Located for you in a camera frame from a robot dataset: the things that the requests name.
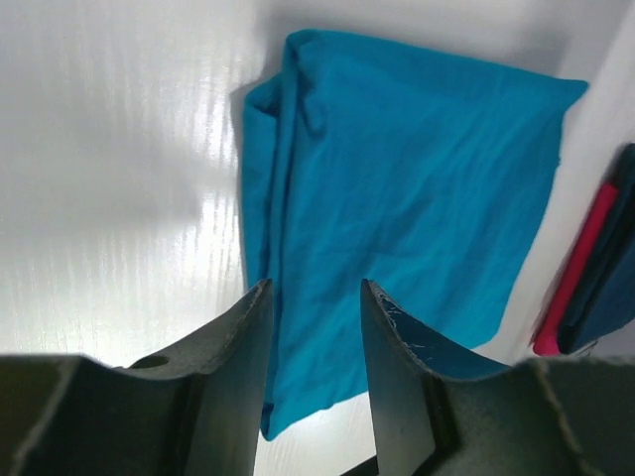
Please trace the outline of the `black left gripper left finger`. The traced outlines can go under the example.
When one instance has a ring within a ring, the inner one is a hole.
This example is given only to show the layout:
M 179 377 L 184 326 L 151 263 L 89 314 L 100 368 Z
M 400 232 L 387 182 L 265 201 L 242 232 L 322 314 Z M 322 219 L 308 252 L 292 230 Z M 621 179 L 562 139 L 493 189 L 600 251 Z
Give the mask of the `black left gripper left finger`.
M 249 475 L 273 329 L 271 281 L 128 368 L 1 359 L 5 475 Z

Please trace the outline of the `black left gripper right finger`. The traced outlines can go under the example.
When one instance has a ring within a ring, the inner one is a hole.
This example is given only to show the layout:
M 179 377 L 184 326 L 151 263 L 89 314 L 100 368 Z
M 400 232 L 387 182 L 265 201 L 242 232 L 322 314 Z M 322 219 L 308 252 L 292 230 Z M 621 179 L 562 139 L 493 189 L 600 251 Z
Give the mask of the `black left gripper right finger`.
M 376 283 L 360 289 L 382 475 L 630 475 L 634 361 L 507 366 L 444 337 Z

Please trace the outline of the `red t shirt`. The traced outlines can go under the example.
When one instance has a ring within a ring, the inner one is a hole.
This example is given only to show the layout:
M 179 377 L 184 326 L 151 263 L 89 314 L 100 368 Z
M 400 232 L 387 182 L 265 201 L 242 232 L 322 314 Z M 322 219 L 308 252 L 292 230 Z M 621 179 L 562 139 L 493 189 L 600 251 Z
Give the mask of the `red t shirt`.
M 597 192 L 535 335 L 532 350 L 538 356 L 560 354 L 557 343 L 560 323 L 617 195 L 617 187 L 610 183 L 603 184 Z

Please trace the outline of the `navy t shirt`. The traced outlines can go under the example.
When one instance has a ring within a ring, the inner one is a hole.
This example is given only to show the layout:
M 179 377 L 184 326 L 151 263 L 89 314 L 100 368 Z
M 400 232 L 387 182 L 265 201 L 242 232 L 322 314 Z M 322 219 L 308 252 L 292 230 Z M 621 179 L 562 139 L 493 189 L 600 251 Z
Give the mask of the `navy t shirt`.
M 612 170 L 617 196 L 593 245 L 586 268 L 557 334 L 559 350 L 572 354 L 634 318 L 634 145 Z

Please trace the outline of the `teal t shirt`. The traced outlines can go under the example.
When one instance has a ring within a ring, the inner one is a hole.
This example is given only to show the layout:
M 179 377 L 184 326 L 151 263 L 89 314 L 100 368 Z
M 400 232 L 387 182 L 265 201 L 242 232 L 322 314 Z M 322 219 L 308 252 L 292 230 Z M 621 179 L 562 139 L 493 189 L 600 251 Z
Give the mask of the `teal t shirt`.
M 246 276 L 275 291 L 265 439 L 366 391 L 365 280 L 464 347 L 495 336 L 586 90 L 352 33 L 287 37 L 242 120 Z

